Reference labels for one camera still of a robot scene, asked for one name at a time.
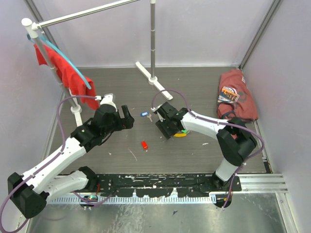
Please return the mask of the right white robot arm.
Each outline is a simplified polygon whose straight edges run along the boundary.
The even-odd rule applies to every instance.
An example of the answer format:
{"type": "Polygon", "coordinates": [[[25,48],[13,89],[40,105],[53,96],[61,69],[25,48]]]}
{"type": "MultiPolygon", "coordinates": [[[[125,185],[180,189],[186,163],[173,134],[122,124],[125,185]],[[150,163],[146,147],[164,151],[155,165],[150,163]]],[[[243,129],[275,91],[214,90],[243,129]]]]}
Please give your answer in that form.
{"type": "Polygon", "coordinates": [[[230,179],[257,147],[257,141],[245,123],[234,117],[231,120],[207,117],[187,108],[177,110],[168,102],[151,108],[158,115],[155,123],[166,139],[182,130],[197,132],[218,141],[223,160],[212,174],[212,185],[218,191],[230,186],[230,179]]]}

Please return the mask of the large keyring with yellow handle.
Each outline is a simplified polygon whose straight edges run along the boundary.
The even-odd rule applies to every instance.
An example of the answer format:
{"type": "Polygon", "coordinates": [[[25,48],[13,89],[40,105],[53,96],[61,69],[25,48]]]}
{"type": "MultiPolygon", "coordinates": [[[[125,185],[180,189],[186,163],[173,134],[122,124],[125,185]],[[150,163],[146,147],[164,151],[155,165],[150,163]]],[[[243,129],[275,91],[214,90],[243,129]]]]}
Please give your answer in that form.
{"type": "Polygon", "coordinates": [[[173,137],[185,137],[185,136],[187,136],[188,135],[188,133],[189,133],[189,131],[188,130],[181,130],[180,132],[178,132],[178,133],[175,133],[174,135],[173,135],[173,137]]]}

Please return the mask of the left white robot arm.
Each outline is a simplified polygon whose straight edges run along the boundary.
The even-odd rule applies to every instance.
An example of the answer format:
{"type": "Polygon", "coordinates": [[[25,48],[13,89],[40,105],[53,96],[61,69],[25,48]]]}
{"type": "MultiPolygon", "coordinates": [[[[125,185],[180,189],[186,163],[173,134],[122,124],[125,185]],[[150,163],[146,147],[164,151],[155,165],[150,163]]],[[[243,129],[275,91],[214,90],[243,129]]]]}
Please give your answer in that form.
{"type": "Polygon", "coordinates": [[[68,165],[107,141],[112,133],[131,129],[134,118],[127,105],[124,117],[111,104],[102,104],[94,117],[77,127],[64,144],[48,158],[23,174],[12,173],[8,179],[10,200],[26,219],[38,215],[52,200],[72,191],[93,192],[99,183],[89,167],[80,167],[69,175],[56,179],[68,165]]]}

